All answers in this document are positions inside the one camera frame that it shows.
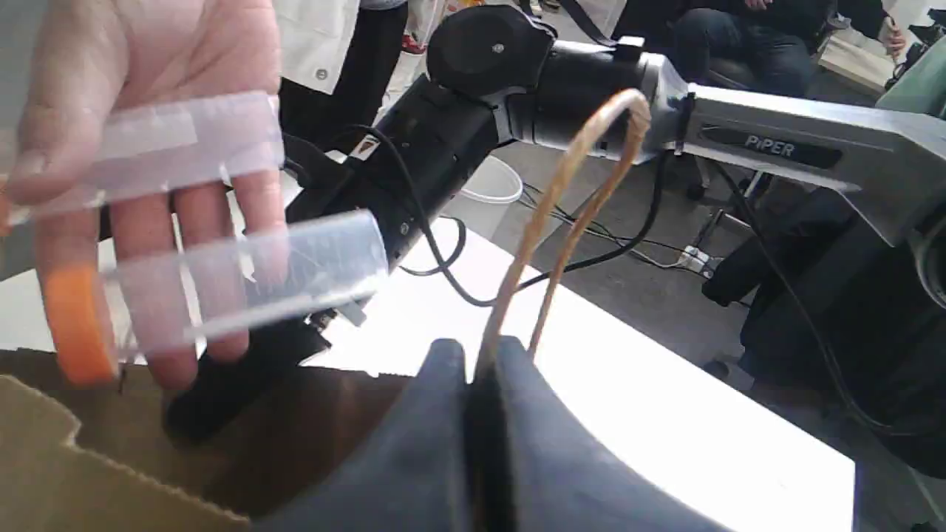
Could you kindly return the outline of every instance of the hand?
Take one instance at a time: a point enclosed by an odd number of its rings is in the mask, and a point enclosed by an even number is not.
[[[765,11],[773,0],[745,0],[745,6],[753,11]]]
[[[900,58],[903,49],[906,48],[906,39],[903,37],[903,32],[890,17],[884,20],[884,25],[881,26],[881,32],[877,40],[884,45],[887,55],[893,58],[894,61]]]
[[[39,203],[80,180],[113,109],[251,90],[276,94],[279,50],[271,0],[51,1],[34,54],[10,199]],[[277,171],[241,176],[234,188],[250,232],[286,226]],[[222,183],[214,183],[173,195],[185,248],[233,237],[224,192]],[[165,195],[111,205],[118,260],[175,252],[169,212]],[[65,263],[95,265],[98,230],[98,213],[92,210],[37,221],[41,285],[48,272]],[[276,258],[263,270],[279,269],[280,262],[285,261]],[[242,293],[238,271],[228,275],[225,270],[194,273],[198,290],[202,282],[217,288],[231,283]],[[142,295],[125,294],[131,307],[136,302],[130,297]],[[148,298],[162,309],[185,305],[176,276],[155,276]],[[179,328],[181,323],[168,322],[183,314],[169,315],[175,317],[134,323],[135,334],[161,337]],[[219,360],[233,361],[248,343],[248,333],[235,333],[208,350]],[[186,388],[197,372],[194,347],[160,355],[149,362],[155,379],[164,387]]]

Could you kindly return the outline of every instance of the clear plastic tube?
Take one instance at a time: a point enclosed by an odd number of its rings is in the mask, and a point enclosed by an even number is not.
[[[276,101],[251,92],[113,113],[87,175],[50,202],[13,205],[8,224],[279,168]]]
[[[289,250],[284,282],[252,282],[261,260]],[[200,286],[207,272],[236,267],[242,286]],[[289,231],[199,246],[186,253],[120,263],[103,271],[114,356],[128,360],[200,339],[217,339],[293,315],[338,307],[372,295],[387,277],[384,243],[374,216],[362,210],[294,224]],[[178,279],[185,307],[164,307],[157,291]],[[158,331],[146,331],[165,324]],[[180,324],[168,327],[166,324]]]

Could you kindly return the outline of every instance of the finger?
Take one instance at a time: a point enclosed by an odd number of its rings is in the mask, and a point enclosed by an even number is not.
[[[181,190],[174,197],[174,205],[185,249],[233,238],[234,225],[223,183]],[[194,276],[204,321],[246,308],[246,293],[236,253],[230,261],[221,258],[213,264],[188,264],[188,268]],[[219,361],[232,362],[243,356],[249,346],[250,333],[243,331],[211,342],[207,352]]]
[[[33,55],[9,196],[34,204],[69,188],[92,164],[128,73],[122,25],[103,0],[52,2]]]
[[[234,179],[233,185],[248,233],[286,229],[278,170],[240,176]],[[280,240],[280,243],[274,244],[268,253],[262,255],[260,260],[254,261],[256,280],[267,284],[282,283],[289,267],[289,242]]]
[[[112,204],[112,234],[119,262],[175,253],[174,225],[167,196],[152,195]],[[190,325],[187,300],[176,266],[123,279],[122,295],[141,346],[165,346]],[[148,366],[165,388],[185,389],[197,376],[194,346],[149,353]]]

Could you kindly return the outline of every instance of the wire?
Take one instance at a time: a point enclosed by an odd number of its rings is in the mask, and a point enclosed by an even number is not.
[[[394,141],[392,141],[391,138],[388,137],[388,135],[384,134],[377,128],[373,128],[371,126],[352,124],[349,126],[345,126],[342,129],[370,134],[371,136],[377,138],[381,146],[383,146],[384,149],[393,157],[394,163],[397,167],[398,172],[401,174],[401,177],[405,180],[405,183],[408,187],[408,195],[409,195],[408,199],[410,200],[410,204],[412,204],[413,210],[416,211],[414,213],[414,216],[417,217],[417,223],[420,225],[420,230],[424,234],[424,238],[427,239],[428,241],[428,244],[430,246],[430,251],[433,254],[434,260],[437,262],[437,268],[441,270],[438,273],[443,274],[444,277],[447,278],[447,282],[450,283],[450,286],[453,288],[453,290],[455,290],[457,294],[465,302],[469,303],[470,305],[473,305],[474,307],[480,307],[480,308],[492,307],[493,304],[496,303],[495,298],[489,299],[489,300],[481,300],[474,297],[463,287],[463,285],[460,284],[460,281],[457,280],[456,276],[450,271],[449,267],[452,264],[448,264],[447,261],[444,260],[444,256],[441,253],[440,247],[437,245],[436,238],[433,236],[433,231],[430,228],[430,222],[429,222],[427,213],[425,212],[424,206],[420,201],[420,196],[417,193],[416,185],[414,184],[411,171],[408,168],[407,163],[404,161],[404,157],[401,156],[400,151],[397,149],[397,146],[394,144]],[[627,252],[629,252],[630,250],[634,249],[634,247],[636,247],[638,244],[642,243],[646,239],[647,234],[650,233],[650,230],[654,226],[654,222],[657,219],[657,212],[660,209],[660,202],[662,199],[662,191],[663,191],[664,171],[666,169],[666,159],[667,159],[666,156],[661,156],[661,158],[657,162],[657,175],[654,179],[654,193],[653,193],[653,197],[651,198],[650,210],[648,211],[647,218],[644,221],[644,225],[642,226],[638,234],[635,237],[627,239],[627,242],[618,250],[600,255],[598,257],[593,257],[593,258],[581,260],[581,261],[570,264],[565,269],[566,273],[589,268],[591,266],[601,264],[613,258],[620,257],[626,254]],[[546,272],[544,274],[537,275],[523,282],[522,284],[518,285],[517,292],[523,291],[527,288],[532,287],[533,285],[536,285],[548,279],[550,275],[551,275],[550,272]]]
[[[283,168],[294,175],[296,183],[312,182],[312,178],[308,175],[306,168],[288,157],[286,157],[286,162],[283,163]]]
[[[745,200],[742,191],[736,185],[736,182],[732,179],[732,177],[724,171],[720,172],[720,175],[723,177],[723,180],[732,191],[733,198],[736,199],[737,204],[743,210],[743,214],[745,214],[745,221],[749,224],[749,227],[755,234],[756,239],[759,241],[759,247],[762,249],[762,254],[765,256],[765,259],[772,267],[772,271],[775,272],[775,275],[785,287],[785,291],[788,292],[789,296],[792,298],[793,302],[798,308],[798,311],[801,313],[802,319],[805,321],[806,325],[814,335],[815,341],[818,344],[818,348],[825,360],[825,365],[828,367],[828,373],[831,375],[834,387],[837,389],[838,395],[840,396],[842,402],[844,402],[845,406],[854,413],[854,415],[862,424],[879,434],[887,436],[918,436],[935,432],[937,428],[931,428],[923,431],[901,430],[900,427],[894,427],[875,419],[870,414],[865,412],[859,404],[857,404],[857,401],[854,399],[853,394],[848,388],[847,382],[844,380],[841,365],[838,363],[837,357],[834,355],[831,344],[828,342],[827,338],[825,338],[821,328],[815,323],[815,319],[812,317],[811,313],[808,312],[808,308],[801,300],[801,297],[798,296],[795,287],[789,280],[788,274],[785,273],[781,263],[772,252],[767,239],[762,234],[762,230],[760,229],[759,221],[756,219],[755,212]]]
[[[450,255],[450,257],[447,258],[447,261],[444,262],[443,266],[437,266],[436,268],[432,270],[418,272],[416,270],[411,270],[410,268],[405,268],[404,266],[401,266],[401,270],[403,270],[408,275],[413,275],[415,277],[430,277],[432,275],[441,274],[444,272],[445,268],[449,268],[450,266],[453,266],[453,264],[457,260],[460,259],[460,255],[463,254],[464,249],[466,248],[466,224],[464,223],[463,220],[460,220],[459,218],[453,218],[449,216],[442,216],[441,218],[444,218],[447,220],[453,220],[454,222],[456,222],[457,247],[453,250],[453,253]]]
[[[538,189],[535,188],[534,186],[530,186],[530,188],[532,188],[532,189],[534,189],[534,190],[538,190]],[[534,199],[533,199],[531,196],[529,197],[529,200],[534,203]],[[526,206],[526,207],[528,207],[528,208],[531,208],[531,209],[535,210],[535,205],[534,205],[534,204],[529,204],[529,202],[523,202],[523,201],[521,201],[521,199],[520,199],[519,203],[522,204],[522,205],[524,205],[524,206]],[[576,220],[574,219],[574,217],[569,216],[569,215],[561,215],[561,214],[552,212],[552,213],[549,214],[549,216],[550,216],[551,218],[555,219],[555,220],[559,220],[560,222],[563,222],[563,223],[566,223],[566,224],[572,225],[572,226],[573,226],[573,225],[575,224],[575,222],[576,222]],[[600,228],[600,229],[592,229],[591,227],[587,227],[587,228],[585,229],[585,233],[588,234],[588,235],[591,235],[592,237],[597,237],[597,238],[599,238],[599,239],[610,240],[610,241],[614,242],[615,244],[617,244],[617,245],[619,245],[619,246],[622,246],[622,245],[624,245],[625,243],[627,243],[628,241],[631,240],[630,238],[616,237],[616,236],[614,236],[614,234],[611,233],[611,231],[609,231],[609,230],[607,229],[607,227],[605,227],[604,225],[602,225],[602,224],[600,224],[600,223],[598,223],[598,222],[593,222],[591,225],[595,225],[595,226],[597,226],[597,227]],[[669,249],[669,250],[677,251],[678,253],[681,253],[681,254],[682,254],[682,253],[687,253],[686,250],[684,250],[684,249],[681,249],[681,248],[672,246],[672,245],[670,245],[670,244],[665,244],[665,243],[663,243],[663,242],[657,242],[657,241],[645,239],[645,240],[643,240],[641,243],[644,243],[644,244],[652,244],[652,245],[655,245],[655,246],[663,247],[663,248],[666,248],[666,249]],[[689,270],[689,269],[686,269],[686,268],[679,268],[680,265],[683,264],[683,259],[682,259],[682,258],[681,258],[681,259],[678,259],[678,260],[677,260],[676,262],[674,262],[674,263],[665,264],[665,263],[659,262],[658,260],[656,260],[656,259],[654,259],[654,258],[652,258],[652,257],[647,256],[646,254],[644,254],[643,252],[638,251],[638,250],[631,250],[629,253],[630,253],[630,255],[632,255],[632,256],[634,256],[634,257],[636,257],[636,258],[638,258],[638,259],[640,259],[640,260],[642,260],[642,261],[644,261],[644,262],[647,262],[647,263],[649,263],[649,264],[651,264],[651,265],[653,265],[653,266],[656,266],[656,267],[658,267],[658,268],[660,268],[660,269],[662,269],[662,270],[681,269],[681,270],[685,270],[685,271],[688,271],[688,272],[695,273],[695,272],[693,272],[692,270]]]

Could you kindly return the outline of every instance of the piper logo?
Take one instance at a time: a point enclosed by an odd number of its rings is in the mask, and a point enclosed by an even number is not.
[[[792,153],[795,152],[795,145],[790,142],[782,142],[754,134],[745,139],[744,147],[770,155],[778,155],[786,159],[791,159]]]

